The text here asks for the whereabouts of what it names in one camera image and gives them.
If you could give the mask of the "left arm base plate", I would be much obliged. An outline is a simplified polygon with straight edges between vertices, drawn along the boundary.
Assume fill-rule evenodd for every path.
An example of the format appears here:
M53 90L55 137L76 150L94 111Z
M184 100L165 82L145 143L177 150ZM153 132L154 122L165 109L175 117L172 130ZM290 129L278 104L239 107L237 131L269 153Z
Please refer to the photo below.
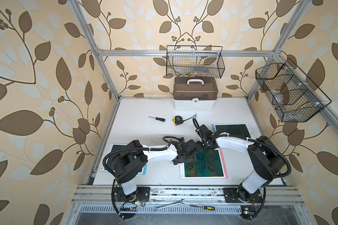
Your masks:
M147 202L150 198L150 187L138 187L132 194L126 195L122 187L114 188L114 200L118 202Z

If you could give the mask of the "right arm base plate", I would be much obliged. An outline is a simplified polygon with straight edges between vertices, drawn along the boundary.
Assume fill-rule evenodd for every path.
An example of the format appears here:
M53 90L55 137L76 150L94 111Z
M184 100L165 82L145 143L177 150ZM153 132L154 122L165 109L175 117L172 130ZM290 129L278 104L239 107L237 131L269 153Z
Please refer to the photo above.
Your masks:
M224 188L223 195L226 203L262 203L263 195L261 190L256 190L253 194L248 194L244 189Z

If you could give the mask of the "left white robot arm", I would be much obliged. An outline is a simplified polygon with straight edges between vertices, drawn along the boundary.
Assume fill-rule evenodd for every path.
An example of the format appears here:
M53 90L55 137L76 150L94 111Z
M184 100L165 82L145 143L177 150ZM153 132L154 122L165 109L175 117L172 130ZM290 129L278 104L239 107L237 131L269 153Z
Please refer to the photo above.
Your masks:
M104 157L102 165L114 176L124 195L130 196L137 192L135 177L148 162L170 161L174 165L196 162L199 149L195 141L185 142L182 137L172 136L162 139L166 145L148 146L134 140Z

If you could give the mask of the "pink writing tablet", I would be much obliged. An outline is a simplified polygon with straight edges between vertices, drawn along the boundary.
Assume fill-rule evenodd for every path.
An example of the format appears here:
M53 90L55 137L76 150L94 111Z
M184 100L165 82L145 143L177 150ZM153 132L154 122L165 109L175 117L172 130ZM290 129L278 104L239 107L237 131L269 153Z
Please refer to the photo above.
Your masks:
M181 180L228 179L222 149L200 152L196 162L180 164Z

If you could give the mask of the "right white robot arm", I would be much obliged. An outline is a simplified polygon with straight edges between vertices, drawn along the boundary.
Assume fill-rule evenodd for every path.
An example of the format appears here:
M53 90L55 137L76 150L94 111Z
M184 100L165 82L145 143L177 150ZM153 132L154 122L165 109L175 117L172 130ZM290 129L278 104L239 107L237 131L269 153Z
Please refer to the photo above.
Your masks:
M266 136L253 139L221 131L213 133L205 125L199 126L196 119L193 123L201 139L197 142L200 150L227 148L250 157L253 171L239 184L234 195L242 202L248 202L260 188L265 188L275 178L288 176L292 171L289 161Z

